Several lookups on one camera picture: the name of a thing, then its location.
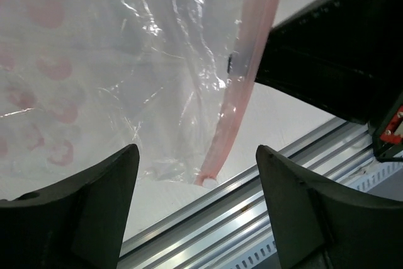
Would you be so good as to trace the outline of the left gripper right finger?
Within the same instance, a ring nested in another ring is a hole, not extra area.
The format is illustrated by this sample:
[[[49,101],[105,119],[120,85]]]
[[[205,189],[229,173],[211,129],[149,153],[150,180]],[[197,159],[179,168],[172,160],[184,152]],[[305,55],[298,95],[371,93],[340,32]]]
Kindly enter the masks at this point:
[[[402,268],[402,202],[341,185],[268,146],[256,162],[282,268]]]

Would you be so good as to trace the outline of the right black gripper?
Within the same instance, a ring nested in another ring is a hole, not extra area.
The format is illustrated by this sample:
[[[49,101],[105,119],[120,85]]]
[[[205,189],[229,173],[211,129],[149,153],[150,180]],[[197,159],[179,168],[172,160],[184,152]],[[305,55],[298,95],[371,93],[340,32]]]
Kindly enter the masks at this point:
[[[402,93],[382,101],[368,123],[377,161],[402,160]]]

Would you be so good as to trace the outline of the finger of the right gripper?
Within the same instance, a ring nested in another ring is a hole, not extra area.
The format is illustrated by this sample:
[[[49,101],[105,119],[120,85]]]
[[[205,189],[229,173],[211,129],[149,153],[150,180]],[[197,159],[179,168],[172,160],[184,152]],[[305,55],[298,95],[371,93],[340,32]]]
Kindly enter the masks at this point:
[[[402,0],[315,0],[268,35],[257,83],[366,124],[402,104]]]

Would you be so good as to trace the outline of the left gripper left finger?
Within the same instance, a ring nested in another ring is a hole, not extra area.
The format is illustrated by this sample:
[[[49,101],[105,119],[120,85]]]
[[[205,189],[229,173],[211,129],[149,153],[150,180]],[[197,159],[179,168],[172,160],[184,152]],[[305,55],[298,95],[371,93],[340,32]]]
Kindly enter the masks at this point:
[[[116,268],[139,168],[130,144],[53,185],[1,201],[1,268]]]

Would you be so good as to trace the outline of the clear zip top bag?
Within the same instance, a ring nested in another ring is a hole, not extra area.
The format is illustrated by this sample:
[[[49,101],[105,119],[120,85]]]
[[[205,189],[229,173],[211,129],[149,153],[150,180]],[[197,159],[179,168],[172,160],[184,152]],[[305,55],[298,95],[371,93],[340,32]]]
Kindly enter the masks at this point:
[[[139,178],[217,186],[279,0],[1,0],[1,178],[135,144]]]

